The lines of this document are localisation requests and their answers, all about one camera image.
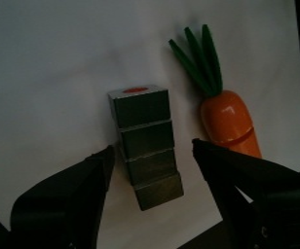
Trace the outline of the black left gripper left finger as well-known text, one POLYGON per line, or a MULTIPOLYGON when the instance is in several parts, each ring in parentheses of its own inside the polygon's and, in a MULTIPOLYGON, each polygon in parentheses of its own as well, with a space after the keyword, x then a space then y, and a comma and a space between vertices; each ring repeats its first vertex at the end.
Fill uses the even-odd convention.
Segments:
POLYGON ((17 199, 11 214, 13 249, 97 249, 116 150, 62 170, 17 199))

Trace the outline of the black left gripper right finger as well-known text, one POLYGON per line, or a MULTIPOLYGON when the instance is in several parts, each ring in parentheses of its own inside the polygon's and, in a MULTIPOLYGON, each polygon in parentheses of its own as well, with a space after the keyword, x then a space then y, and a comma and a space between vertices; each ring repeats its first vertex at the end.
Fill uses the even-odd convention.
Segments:
POLYGON ((232 249, 300 249, 300 172, 196 139, 232 249))

